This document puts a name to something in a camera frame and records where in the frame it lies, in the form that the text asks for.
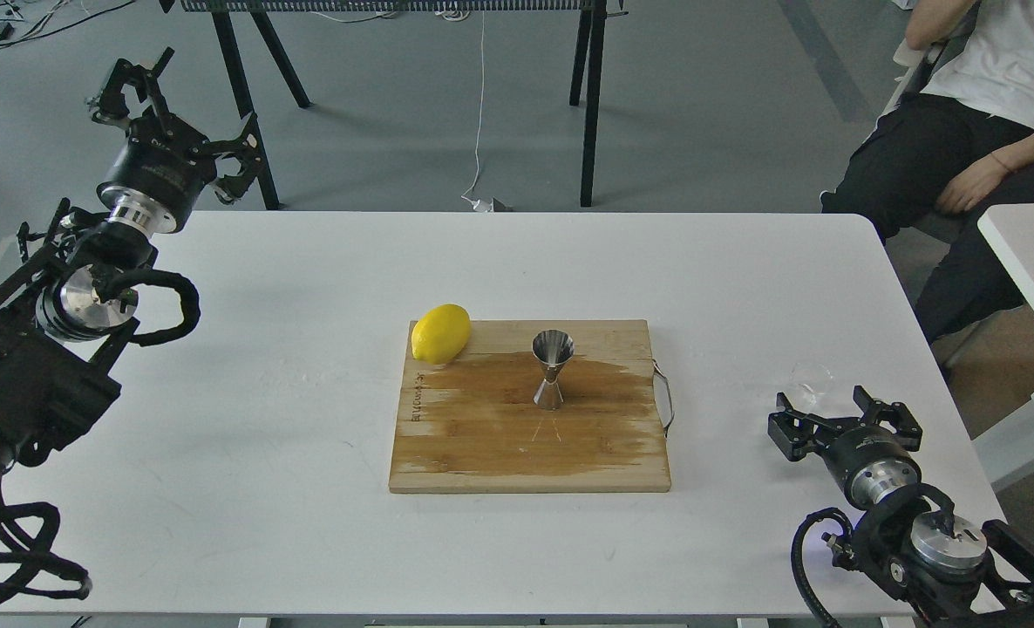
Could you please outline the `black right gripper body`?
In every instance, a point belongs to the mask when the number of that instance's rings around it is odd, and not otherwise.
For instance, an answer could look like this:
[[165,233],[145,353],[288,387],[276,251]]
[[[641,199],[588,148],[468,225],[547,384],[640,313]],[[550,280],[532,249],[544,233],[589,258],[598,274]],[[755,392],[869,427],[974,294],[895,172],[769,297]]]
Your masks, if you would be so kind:
[[899,488],[918,484],[922,473],[898,433],[856,427],[821,450],[821,458],[847,503],[869,510]]

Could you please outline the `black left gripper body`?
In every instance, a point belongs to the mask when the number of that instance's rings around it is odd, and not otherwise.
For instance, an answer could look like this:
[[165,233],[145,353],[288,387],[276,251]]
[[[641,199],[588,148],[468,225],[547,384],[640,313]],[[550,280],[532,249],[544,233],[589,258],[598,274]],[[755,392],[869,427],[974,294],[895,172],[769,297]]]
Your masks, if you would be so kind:
[[214,158],[191,152],[206,142],[206,134],[173,114],[158,118],[146,113],[131,119],[126,144],[96,195],[110,209],[126,192],[146,196],[162,210],[156,230],[179,232],[186,226],[197,196],[215,179]]

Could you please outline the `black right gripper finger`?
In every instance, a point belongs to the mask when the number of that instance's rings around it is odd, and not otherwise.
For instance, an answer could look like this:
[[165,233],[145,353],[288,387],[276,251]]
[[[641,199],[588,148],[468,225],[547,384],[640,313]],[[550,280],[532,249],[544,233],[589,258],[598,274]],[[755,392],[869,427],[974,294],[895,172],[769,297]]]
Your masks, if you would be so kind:
[[821,454],[843,433],[857,427],[857,417],[827,418],[793,408],[786,394],[776,394],[777,409],[767,417],[767,433],[786,460],[804,460]]
[[884,432],[884,425],[888,425],[888,433],[895,437],[898,444],[907,452],[918,452],[923,431],[907,406],[877,399],[863,386],[854,387],[853,401],[862,410],[857,419],[860,426],[880,428]]

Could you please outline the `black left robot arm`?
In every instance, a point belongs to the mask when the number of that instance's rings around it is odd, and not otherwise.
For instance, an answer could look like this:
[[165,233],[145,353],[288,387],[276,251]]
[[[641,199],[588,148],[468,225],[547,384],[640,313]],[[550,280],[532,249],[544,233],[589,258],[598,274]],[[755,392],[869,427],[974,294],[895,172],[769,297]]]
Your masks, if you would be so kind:
[[116,61],[88,102],[95,122],[126,136],[96,189],[104,210],[63,199],[45,231],[19,227],[22,262],[0,283],[0,604],[90,593],[86,569],[53,554],[59,510],[8,505],[3,477],[90,432],[121,393],[110,372],[127,346],[193,332],[197,289],[155,266],[151,239],[182,230],[207,188],[241,199],[265,167],[254,113],[237,138],[211,140],[170,110],[159,79],[172,56],[168,48],[152,66]]

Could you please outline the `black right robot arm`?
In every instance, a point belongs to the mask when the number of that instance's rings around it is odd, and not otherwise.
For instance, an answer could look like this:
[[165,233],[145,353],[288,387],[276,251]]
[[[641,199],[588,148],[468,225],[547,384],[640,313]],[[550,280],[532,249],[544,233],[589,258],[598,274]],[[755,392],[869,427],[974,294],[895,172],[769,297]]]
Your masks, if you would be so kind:
[[947,494],[922,481],[912,453],[922,429],[907,406],[873,398],[856,386],[860,416],[825,418],[777,396],[768,433],[789,461],[818,454],[852,508],[816,510],[793,534],[791,568],[801,599],[824,627],[839,620],[813,592],[804,541],[815,524],[833,521],[823,541],[837,568],[862,572],[892,599],[910,604],[927,627],[1034,627],[1034,545],[1008,524],[971,524]]

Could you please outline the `person's hand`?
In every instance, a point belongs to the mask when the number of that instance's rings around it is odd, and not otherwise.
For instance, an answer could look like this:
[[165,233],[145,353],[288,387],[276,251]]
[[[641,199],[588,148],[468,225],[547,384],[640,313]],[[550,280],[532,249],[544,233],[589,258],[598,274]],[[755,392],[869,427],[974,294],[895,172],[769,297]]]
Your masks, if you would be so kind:
[[960,215],[974,209],[986,196],[1014,174],[994,154],[989,154],[953,176],[935,200],[935,209],[941,214]]

